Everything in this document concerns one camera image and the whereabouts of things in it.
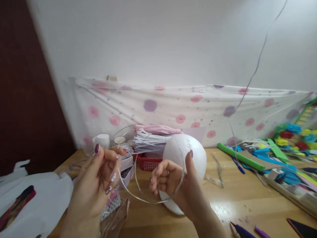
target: brown door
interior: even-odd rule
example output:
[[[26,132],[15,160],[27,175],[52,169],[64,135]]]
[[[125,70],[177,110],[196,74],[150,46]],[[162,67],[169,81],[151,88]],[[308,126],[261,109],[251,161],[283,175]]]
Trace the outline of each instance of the brown door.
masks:
[[[0,1],[0,176],[53,171],[75,147],[24,0]]]

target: red plastic basket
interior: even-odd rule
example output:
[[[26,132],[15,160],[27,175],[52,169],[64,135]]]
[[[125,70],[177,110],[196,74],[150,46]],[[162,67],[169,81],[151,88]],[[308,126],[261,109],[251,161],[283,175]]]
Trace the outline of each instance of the red plastic basket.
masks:
[[[136,159],[140,169],[151,171],[154,170],[162,160],[163,159],[158,158],[145,158],[143,157],[143,154],[138,154]]]

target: purple marker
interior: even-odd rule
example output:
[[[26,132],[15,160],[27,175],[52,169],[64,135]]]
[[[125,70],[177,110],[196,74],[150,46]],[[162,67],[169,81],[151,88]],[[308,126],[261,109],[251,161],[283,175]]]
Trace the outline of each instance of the purple marker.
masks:
[[[268,234],[266,234],[264,231],[259,229],[257,226],[254,227],[254,231],[260,235],[262,238],[271,238]]]

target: hand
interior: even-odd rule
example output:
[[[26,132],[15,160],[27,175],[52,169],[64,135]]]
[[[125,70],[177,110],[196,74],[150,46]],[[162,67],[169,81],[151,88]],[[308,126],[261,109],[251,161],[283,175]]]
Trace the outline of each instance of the hand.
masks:
[[[157,195],[159,190],[173,196],[174,202],[194,223],[198,236],[225,237],[221,222],[205,198],[200,180],[193,163],[191,150],[185,159],[186,170],[183,182],[177,191],[183,168],[170,160],[164,160],[153,170],[150,179],[150,190]]]
[[[99,237],[101,211],[120,179],[121,158],[117,153],[127,154],[122,147],[104,151],[96,145],[95,155],[78,174],[61,237]]]

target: blue paper flower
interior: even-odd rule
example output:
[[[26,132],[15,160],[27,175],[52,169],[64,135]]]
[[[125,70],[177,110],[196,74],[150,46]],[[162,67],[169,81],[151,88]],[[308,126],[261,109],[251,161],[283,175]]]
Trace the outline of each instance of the blue paper flower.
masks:
[[[292,124],[288,123],[286,126],[286,130],[291,131],[294,134],[298,135],[299,133],[301,133],[302,128],[301,128],[301,126],[292,125]]]
[[[316,136],[314,134],[309,134],[308,136],[304,137],[304,141],[308,143],[313,143],[316,141]]]

